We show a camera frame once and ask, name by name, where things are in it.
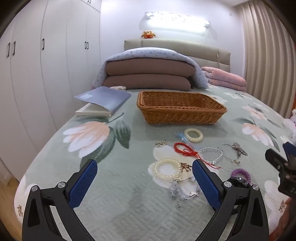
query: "wooden floor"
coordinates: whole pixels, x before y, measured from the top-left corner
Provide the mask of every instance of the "wooden floor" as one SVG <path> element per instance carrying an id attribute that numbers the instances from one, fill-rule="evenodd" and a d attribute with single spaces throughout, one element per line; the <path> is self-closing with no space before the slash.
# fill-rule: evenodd
<path id="1" fill-rule="evenodd" d="M 10 232 L 11 236 L 16 240 L 21 241 L 22 227 L 17 220 L 13 206 L 13 199 L 18 184 L 19 183 L 15 178 L 11 178 L 7 186 L 0 182 L 0 219 L 8 232 Z"/>

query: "blue book cover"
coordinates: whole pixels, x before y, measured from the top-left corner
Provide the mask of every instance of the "blue book cover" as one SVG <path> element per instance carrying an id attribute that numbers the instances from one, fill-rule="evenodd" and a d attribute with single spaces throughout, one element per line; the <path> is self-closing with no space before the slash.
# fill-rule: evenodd
<path id="1" fill-rule="evenodd" d="M 103 107 L 109 112 L 109 115 L 113 115 L 114 112 L 131 96 L 129 92 L 121 90 L 113 90 L 108 87 L 98 87 L 94 90 L 87 91 L 83 94 L 75 96 L 79 100 L 86 101 L 88 103 L 96 104 Z"/>

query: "orange plush toy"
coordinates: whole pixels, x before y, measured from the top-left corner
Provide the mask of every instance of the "orange plush toy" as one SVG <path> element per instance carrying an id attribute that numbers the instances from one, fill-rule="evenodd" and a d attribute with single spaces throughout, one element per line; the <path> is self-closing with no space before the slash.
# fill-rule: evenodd
<path id="1" fill-rule="evenodd" d="M 144 39 L 152 39 L 154 36 L 153 31 L 144 31 L 141 37 L 144 37 Z"/>

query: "curtain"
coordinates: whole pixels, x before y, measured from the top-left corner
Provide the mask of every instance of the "curtain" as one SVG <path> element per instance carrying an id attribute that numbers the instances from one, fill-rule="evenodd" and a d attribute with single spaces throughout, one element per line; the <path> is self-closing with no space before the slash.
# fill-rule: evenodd
<path id="1" fill-rule="evenodd" d="M 296 91 L 293 40 L 262 1 L 240 4 L 238 10 L 245 35 L 247 92 L 289 118 Z"/>

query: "brown pillow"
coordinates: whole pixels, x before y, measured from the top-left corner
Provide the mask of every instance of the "brown pillow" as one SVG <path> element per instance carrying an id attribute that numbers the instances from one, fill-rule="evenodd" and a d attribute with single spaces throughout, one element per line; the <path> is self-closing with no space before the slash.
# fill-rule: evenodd
<path id="1" fill-rule="evenodd" d="M 109 76 L 103 86 L 125 86 L 127 89 L 168 89 L 189 91 L 190 83 L 181 76 L 168 74 L 129 74 Z"/>
<path id="2" fill-rule="evenodd" d="M 105 70 L 108 75 L 170 74 L 185 78 L 195 74 L 195 68 L 183 61 L 159 58 L 133 58 L 110 61 Z"/>

